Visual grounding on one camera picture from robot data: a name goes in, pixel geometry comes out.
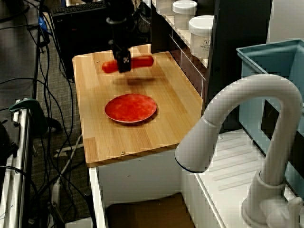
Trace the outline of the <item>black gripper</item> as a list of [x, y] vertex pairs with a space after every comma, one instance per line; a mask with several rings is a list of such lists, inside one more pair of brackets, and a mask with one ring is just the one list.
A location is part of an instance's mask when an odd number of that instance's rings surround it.
[[113, 39], [108, 41], [114, 58], [117, 60], [119, 73], [131, 71], [131, 53], [126, 45], [117, 44]]

